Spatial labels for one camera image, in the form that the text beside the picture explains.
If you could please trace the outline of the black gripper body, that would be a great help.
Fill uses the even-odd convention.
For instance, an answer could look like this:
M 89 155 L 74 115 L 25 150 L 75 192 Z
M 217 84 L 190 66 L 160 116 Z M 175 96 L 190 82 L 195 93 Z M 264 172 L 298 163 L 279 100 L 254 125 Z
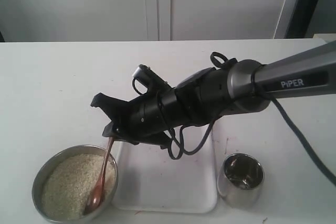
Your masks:
M 168 147 L 171 140 L 164 132 L 184 123 L 184 101 L 176 92 L 131 101 L 115 99 L 115 106 L 120 117 L 115 138 L 133 145 Z

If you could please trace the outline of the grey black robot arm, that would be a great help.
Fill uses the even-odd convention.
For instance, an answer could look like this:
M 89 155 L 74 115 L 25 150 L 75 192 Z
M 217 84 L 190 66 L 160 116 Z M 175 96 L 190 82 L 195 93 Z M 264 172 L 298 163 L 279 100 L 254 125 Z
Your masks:
M 148 66 L 133 78 L 147 89 L 130 101 L 94 96 L 91 106 L 110 119 L 102 135 L 133 145 L 169 147 L 166 131 L 179 126 L 204 126 L 225 115 L 264 110 L 269 97 L 292 98 L 335 93 L 335 42 L 263 65 L 211 55 L 213 66 L 171 87 Z

